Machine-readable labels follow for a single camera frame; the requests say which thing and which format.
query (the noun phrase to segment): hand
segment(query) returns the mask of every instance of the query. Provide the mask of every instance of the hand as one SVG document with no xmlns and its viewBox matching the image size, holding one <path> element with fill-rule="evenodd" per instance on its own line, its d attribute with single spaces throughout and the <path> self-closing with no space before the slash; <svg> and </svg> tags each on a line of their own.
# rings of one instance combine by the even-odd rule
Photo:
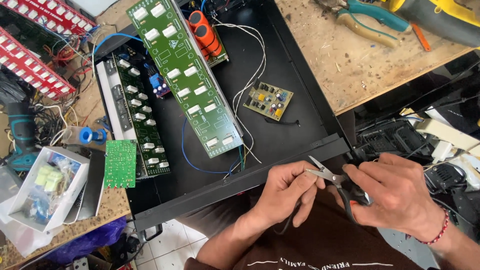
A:
<svg viewBox="0 0 480 270">
<path fill-rule="evenodd" d="M 306 161 L 274 166 L 268 172 L 265 188 L 252 216 L 263 230 L 290 216 L 301 198 L 301 206 L 293 218 L 293 226 L 300 226 L 310 213 L 317 187 L 324 189 L 324 180 L 305 169 L 318 170 Z"/>
<path fill-rule="evenodd" d="M 343 170 L 374 199 L 367 207 L 352 205 L 358 223 L 395 229 L 425 242 L 442 230 L 444 211 L 430 198 L 420 164 L 385 153 L 378 162 L 364 162 L 358 169 L 350 164 Z"/>
</svg>

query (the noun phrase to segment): orange capacitor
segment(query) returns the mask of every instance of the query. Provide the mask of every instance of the orange capacitor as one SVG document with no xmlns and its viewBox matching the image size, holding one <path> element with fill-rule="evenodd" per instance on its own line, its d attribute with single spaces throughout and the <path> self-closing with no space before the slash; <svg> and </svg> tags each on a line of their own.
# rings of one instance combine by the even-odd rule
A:
<svg viewBox="0 0 480 270">
<path fill-rule="evenodd" d="M 196 10 L 196 11 L 192 12 L 190 14 L 189 19 L 188 19 L 188 22 L 189 22 L 190 26 L 192 26 L 193 30 L 197 29 L 197 27 L 199 25 L 207 25 L 208 24 L 207 18 L 205 17 L 203 12 L 201 12 L 200 10 Z"/>
<path fill-rule="evenodd" d="M 192 32 L 194 32 L 194 27 L 189 23 L 189 21 L 187 21 L 187 24 L 188 24 L 188 26 L 190 27 L 190 30 L 191 30 Z M 197 42 L 197 46 L 201 49 L 202 54 L 203 54 L 203 56 L 205 57 L 205 60 L 208 60 L 208 58 L 210 57 L 210 55 L 208 54 L 208 51 L 205 50 L 205 49 L 203 49 L 203 46 L 200 44 L 200 42 L 198 42 L 197 39 L 195 39 L 195 41 Z"/>
<path fill-rule="evenodd" d="M 195 37 L 211 56 L 218 56 L 222 52 L 222 45 L 210 25 L 197 26 Z"/>
</svg>

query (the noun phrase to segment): man's right hand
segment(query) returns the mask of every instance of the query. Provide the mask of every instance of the man's right hand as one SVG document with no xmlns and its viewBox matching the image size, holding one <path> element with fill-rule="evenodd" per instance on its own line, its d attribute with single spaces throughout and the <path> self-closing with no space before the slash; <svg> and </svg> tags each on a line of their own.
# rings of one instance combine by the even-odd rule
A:
<svg viewBox="0 0 480 270">
<path fill-rule="evenodd" d="M 358 169 L 349 164 L 343 170 L 374 199 L 367 207 L 352 205 L 358 223 L 395 229 L 425 242 L 442 230 L 445 213 L 430 198 L 420 164 L 385 153 L 378 162 L 364 162 Z"/>
</svg>

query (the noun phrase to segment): white tile floor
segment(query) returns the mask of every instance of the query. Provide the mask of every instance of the white tile floor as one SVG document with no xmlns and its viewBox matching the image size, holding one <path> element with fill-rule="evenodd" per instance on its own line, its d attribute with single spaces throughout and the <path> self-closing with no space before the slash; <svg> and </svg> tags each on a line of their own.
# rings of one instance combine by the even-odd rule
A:
<svg viewBox="0 0 480 270">
<path fill-rule="evenodd" d="M 138 270 L 183 270 L 185 261 L 196 257 L 208 240 L 205 235 L 184 226 L 176 220 L 162 224 L 163 233 L 144 245 L 135 263 Z M 133 222 L 128 224 L 133 230 Z M 154 233 L 147 230 L 147 237 Z"/>
</svg>

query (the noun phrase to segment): red circuit board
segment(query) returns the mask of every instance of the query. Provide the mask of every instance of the red circuit board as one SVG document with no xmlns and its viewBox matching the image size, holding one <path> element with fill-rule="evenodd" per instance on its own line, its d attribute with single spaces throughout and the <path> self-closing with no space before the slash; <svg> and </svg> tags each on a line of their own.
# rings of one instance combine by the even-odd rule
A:
<svg viewBox="0 0 480 270">
<path fill-rule="evenodd" d="M 63 35 L 82 36 L 95 27 L 94 22 L 59 0 L 0 0 L 0 4 Z"/>
<path fill-rule="evenodd" d="M 1 27 L 0 63 L 53 100 L 76 90 Z"/>
</svg>

